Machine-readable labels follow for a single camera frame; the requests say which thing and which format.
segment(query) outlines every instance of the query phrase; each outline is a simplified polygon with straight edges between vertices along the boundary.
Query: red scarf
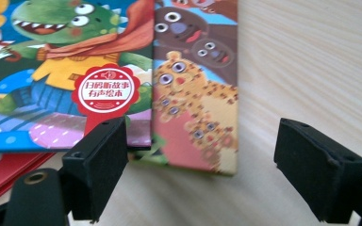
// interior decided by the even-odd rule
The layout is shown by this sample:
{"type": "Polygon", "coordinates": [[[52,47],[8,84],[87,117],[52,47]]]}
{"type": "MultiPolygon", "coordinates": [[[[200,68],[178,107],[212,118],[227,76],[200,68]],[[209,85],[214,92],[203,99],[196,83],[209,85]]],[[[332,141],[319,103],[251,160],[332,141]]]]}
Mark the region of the red scarf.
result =
{"type": "Polygon", "coordinates": [[[46,57],[97,56],[143,48],[154,39],[153,10],[154,0],[138,0],[127,10],[128,25],[122,34],[108,34],[59,48],[46,44],[46,57]]]}

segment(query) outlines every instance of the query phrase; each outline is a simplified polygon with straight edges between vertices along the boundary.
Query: red circular sticker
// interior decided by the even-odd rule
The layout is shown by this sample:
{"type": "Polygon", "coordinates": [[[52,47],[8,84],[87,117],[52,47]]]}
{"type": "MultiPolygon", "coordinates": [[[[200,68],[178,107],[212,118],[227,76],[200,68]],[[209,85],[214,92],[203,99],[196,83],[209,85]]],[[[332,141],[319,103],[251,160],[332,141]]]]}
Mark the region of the red circular sticker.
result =
{"type": "Polygon", "coordinates": [[[139,87],[131,69],[117,64],[90,68],[80,76],[72,97],[87,116],[86,134],[102,121],[121,117],[139,99],[139,87]]]}

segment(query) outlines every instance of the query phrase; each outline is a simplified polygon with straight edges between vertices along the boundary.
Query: yellow shirt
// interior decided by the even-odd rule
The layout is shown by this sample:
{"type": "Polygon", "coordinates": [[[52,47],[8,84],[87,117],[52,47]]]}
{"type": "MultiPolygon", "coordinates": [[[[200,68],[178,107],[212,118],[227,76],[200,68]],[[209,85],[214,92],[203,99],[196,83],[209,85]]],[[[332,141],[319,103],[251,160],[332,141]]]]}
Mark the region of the yellow shirt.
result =
{"type": "Polygon", "coordinates": [[[89,68],[117,64],[120,54],[104,56],[68,56],[48,58],[34,71],[32,78],[39,81],[48,76],[46,84],[55,88],[75,90],[74,81],[84,76],[89,68]]]}

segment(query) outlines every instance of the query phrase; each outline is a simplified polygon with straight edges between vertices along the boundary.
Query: wooden table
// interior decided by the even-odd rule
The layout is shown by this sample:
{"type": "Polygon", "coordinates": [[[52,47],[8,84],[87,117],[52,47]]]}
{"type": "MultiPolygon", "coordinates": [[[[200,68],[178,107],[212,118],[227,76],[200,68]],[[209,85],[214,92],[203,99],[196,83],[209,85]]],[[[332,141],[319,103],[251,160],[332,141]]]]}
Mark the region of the wooden table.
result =
{"type": "Polygon", "coordinates": [[[129,164],[97,225],[321,225],[272,161],[278,123],[362,156],[362,0],[239,0],[239,93],[238,175],[129,164]]]}

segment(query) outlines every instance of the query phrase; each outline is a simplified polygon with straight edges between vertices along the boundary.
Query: illustrated book cover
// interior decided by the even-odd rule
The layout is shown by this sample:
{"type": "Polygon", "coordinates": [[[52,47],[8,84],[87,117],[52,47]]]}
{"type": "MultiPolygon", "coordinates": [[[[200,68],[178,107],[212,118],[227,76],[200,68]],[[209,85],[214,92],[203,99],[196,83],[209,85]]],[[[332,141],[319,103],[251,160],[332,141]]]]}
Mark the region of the illustrated book cover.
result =
{"type": "Polygon", "coordinates": [[[237,172],[238,1],[156,0],[153,145],[140,162],[237,172]]]}
{"type": "Polygon", "coordinates": [[[71,149],[125,115],[151,146],[152,0],[0,0],[0,153],[71,149]]]}

